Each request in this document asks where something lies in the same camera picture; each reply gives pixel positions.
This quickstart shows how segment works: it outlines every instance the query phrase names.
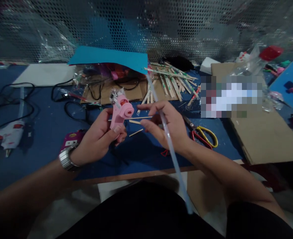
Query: metal mesh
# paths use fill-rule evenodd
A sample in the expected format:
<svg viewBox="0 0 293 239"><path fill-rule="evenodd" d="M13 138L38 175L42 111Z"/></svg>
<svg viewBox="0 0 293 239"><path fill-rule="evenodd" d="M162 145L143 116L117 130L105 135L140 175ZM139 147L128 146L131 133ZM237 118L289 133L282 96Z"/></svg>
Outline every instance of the metal mesh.
<svg viewBox="0 0 293 239"><path fill-rule="evenodd" d="M66 62L79 45L233 61L277 44L293 60L293 1L0 0L0 59Z"/></svg>

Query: wooden table edge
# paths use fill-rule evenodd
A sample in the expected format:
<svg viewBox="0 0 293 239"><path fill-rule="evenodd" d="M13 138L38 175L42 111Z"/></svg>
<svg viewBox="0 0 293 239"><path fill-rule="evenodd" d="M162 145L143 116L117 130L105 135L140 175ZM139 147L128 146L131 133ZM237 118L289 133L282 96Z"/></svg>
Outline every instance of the wooden table edge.
<svg viewBox="0 0 293 239"><path fill-rule="evenodd" d="M233 160L238 164L243 164L244 162L241 159ZM194 171L198 170L195 166L187 166L187 167L180 167L181 172L187 171ZM164 170L154 170L154 171L147 171L147 172L140 172L140 173L132 173L132 174L122 174L122 175L114 175L109 177L101 177L95 179L86 179L80 181L74 181L75 184L99 184L99 183L109 183L121 180L131 180L131 179L139 179L139 178L146 178L152 176L159 176L159 175L167 175L175 173L175 169L164 169Z"/></svg>

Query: scissors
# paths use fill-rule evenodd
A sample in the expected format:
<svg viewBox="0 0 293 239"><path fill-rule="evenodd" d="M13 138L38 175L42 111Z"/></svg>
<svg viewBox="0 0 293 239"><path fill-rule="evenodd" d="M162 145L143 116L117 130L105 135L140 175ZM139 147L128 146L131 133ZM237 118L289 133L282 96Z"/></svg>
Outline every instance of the scissors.
<svg viewBox="0 0 293 239"><path fill-rule="evenodd" d="M219 145L216 135L211 130L204 128L202 126L195 126L191 122L191 120L189 120L188 117L186 117L186 116L183 116L183 119L188 124L188 126L192 129L191 135L192 135L193 141L195 141L195 137L196 137L205 145L205 147L207 147L209 149L216 148ZM212 144L208 140L208 138L206 137L206 135L204 134L203 131L208 132L212 136L213 140L215 141L215 144Z"/></svg>

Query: blue foam sheet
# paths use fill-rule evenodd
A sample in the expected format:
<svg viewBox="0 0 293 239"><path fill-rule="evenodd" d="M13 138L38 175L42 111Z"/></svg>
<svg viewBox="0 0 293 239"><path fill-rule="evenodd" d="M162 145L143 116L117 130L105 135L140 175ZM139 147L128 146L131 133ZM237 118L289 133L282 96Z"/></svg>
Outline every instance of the blue foam sheet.
<svg viewBox="0 0 293 239"><path fill-rule="evenodd" d="M287 90L293 87L293 62L283 71L280 76L270 85L271 91L277 91L283 95L284 102L293 108L293 93Z"/></svg>
<svg viewBox="0 0 293 239"><path fill-rule="evenodd" d="M147 74L147 54L79 46L69 60L69 65L92 63L117 63L142 74Z"/></svg>

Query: silver watch strap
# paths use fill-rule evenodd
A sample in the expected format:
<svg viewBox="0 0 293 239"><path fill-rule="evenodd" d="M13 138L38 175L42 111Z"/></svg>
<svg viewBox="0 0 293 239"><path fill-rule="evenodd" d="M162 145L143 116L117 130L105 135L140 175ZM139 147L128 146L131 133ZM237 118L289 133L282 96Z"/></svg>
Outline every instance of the silver watch strap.
<svg viewBox="0 0 293 239"><path fill-rule="evenodd" d="M67 147L63 150L60 151L59 154L59 160L61 162L62 167L67 170L67 171L71 171L71 172L75 172L77 170L79 170L81 167L78 165L75 165L71 160L70 160L70 152L72 150L74 150L79 144L73 144L70 147Z"/></svg>

